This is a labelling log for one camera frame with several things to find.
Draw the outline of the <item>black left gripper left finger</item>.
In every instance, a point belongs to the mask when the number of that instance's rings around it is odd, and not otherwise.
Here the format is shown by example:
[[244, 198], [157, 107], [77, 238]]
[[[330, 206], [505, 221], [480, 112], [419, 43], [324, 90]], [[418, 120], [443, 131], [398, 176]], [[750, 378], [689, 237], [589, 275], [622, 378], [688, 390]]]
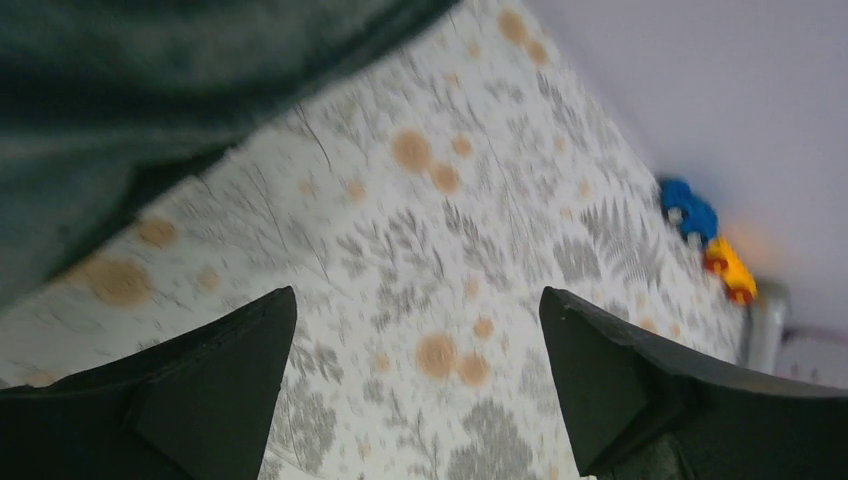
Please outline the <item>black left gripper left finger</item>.
[[47, 387], [1, 393], [5, 479], [254, 479], [296, 330], [280, 288]]

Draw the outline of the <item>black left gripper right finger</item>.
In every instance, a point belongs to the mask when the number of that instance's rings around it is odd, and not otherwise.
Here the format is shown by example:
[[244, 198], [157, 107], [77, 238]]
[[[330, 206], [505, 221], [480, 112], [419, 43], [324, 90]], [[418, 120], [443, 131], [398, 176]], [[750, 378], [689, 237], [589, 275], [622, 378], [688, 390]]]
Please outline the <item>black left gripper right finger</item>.
[[702, 354], [553, 287], [539, 316], [578, 472], [843, 479], [847, 394]]

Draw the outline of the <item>zebra and grey pillowcase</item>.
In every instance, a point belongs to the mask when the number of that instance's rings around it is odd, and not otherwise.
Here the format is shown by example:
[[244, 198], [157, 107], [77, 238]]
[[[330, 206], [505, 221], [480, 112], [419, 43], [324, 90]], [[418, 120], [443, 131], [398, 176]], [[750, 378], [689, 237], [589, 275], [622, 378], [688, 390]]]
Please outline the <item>zebra and grey pillowcase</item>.
[[449, 1], [5, 1], [1, 303]]

